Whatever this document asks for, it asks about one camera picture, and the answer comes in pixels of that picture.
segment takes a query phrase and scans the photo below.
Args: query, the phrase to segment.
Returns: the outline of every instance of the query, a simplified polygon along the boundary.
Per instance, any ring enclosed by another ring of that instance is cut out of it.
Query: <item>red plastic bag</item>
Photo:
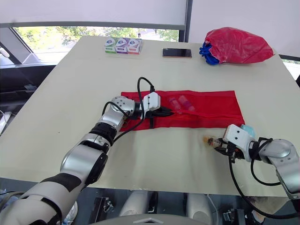
[[[262,62],[274,55],[262,37],[232,27],[208,32],[205,43],[212,45],[209,51],[219,63]]]
[[[230,124],[241,126],[245,124],[238,101],[233,90],[216,92],[155,91],[161,98],[161,106],[172,109],[174,115],[154,117],[154,128],[226,128]],[[149,94],[143,91],[142,97]],[[137,92],[122,92],[134,101],[139,101]],[[129,120],[121,131],[137,124],[140,120]],[[149,129],[150,120],[144,122],[135,130]]]

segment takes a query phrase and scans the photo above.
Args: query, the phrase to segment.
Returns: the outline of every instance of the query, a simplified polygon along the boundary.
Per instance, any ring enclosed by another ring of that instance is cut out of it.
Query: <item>white table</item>
[[[136,91],[138,77],[156,90],[235,90],[245,122],[257,137],[284,138],[300,150],[300,89],[278,55],[252,65],[208,65],[201,44],[145,41],[141,55],[107,54],[103,37],[83,37],[54,68],[0,137],[0,176],[41,181],[59,172],[64,155],[90,131],[105,102]],[[190,48],[192,59],[162,58],[162,48]],[[146,83],[142,90],[148,90]],[[119,139],[98,188],[238,194],[227,157],[206,149],[202,136],[224,129],[158,128]],[[257,162],[262,180],[277,181],[274,167]],[[286,196],[265,187],[237,160],[234,172],[246,195]]]

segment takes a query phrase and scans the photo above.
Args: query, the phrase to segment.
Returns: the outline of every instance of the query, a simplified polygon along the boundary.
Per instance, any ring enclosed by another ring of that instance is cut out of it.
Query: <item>phone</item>
[[[192,57],[192,52],[191,52],[190,49],[164,48],[163,49],[163,57],[191,58]]]

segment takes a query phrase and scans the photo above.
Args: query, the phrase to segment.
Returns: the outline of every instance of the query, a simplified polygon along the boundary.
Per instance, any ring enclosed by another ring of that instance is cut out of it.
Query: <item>box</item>
[[[117,38],[110,37],[105,42],[105,52],[106,53],[116,53],[115,45],[117,43]]]
[[[129,42],[129,38],[121,37],[118,39],[115,49],[117,53],[127,54],[127,45]]]
[[[127,45],[128,54],[140,54],[143,46],[143,41],[139,38],[132,38]]]

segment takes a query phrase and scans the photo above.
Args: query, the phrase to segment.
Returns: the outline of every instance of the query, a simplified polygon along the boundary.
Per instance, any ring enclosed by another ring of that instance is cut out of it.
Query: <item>black cable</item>
[[[128,115],[126,114],[126,112],[124,112],[117,104],[115,104],[114,102],[106,102],[103,111],[102,111],[102,115],[105,113],[106,107],[108,106],[108,104],[114,105],[115,107],[117,107],[117,109],[119,109],[121,111],[121,113],[124,114],[124,116],[126,116],[126,118],[128,118]]]
[[[2,193],[2,194],[0,194],[0,195],[5,195],[5,194],[7,194],[7,193],[11,193],[11,192],[15,192],[15,191],[7,191],[7,192],[5,192],[5,193]]]
[[[261,184],[263,184],[263,185],[266,185],[266,186],[277,186],[277,185],[280,185],[281,183],[280,183],[280,182],[276,182],[276,183],[266,183],[266,182],[261,181],[261,180],[258,179],[257,176],[254,174],[254,169],[253,169],[253,167],[254,167],[254,161],[255,161],[256,157],[258,156],[258,153],[260,152],[260,150],[263,149],[263,147],[264,147],[266,144],[271,143],[272,141],[273,141],[272,138],[266,140],[266,141],[265,141],[265,142],[264,142],[264,143],[256,150],[256,152],[254,153],[253,158],[252,158],[252,160],[251,160],[251,166],[250,166],[251,174],[252,174],[252,176],[254,177],[254,179],[255,179],[257,182],[259,182],[259,183],[261,183]]]
[[[120,137],[122,137],[123,135],[127,134],[128,132],[134,130],[135,128],[137,128],[139,125],[141,125],[141,123],[143,123],[143,121],[145,120],[145,110],[144,110],[144,104],[143,104],[143,99],[142,99],[142,95],[141,95],[141,90],[140,90],[140,82],[141,80],[145,80],[146,82],[148,82],[148,84],[150,84],[150,92],[154,92],[154,86],[153,84],[145,77],[140,77],[137,80],[137,93],[139,94],[139,99],[140,99],[140,104],[141,104],[141,108],[142,108],[142,119],[140,122],[138,122],[137,124],[135,124],[133,127],[129,128],[128,130],[124,131],[122,134],[120,134],[119,136],[117,136],[113,142],[116,142],[116,140],[118,140]]]
[[[230,169],[230,174],[231,174],[231,177],[232,177],[232,180],[234,182],[234,185],[236,187],[236,189],[238,190],[240,196],[242,197],[242,199],[245,200],[245,202],[248,203],[248,205],[251,206],[252,209],[254,209],[256,212],[260,213],[261,215],[265,216],[265,217],[269,217],[269,218],[272,218],[272,219],[291,219],[291,218],[295,218],[295,217],[300,217],[300,213],[299,212],[296,212],[296,213],[292,213],[292,214],[288,214],[288,215],[272,215],[272,214],[269,214],[269,213],[266,213],[266,212],[263,212],[261,210],[259,210],[258,208],[256,208],[247,198],[246,196],[243,194],[243,192],[241,191],[236,179],[235,179],[235,176],[233,174],[233,165],[232,165],[232,161],[230,159],[230,157],[228,157],[228,160],[229,160],[229,169]]]

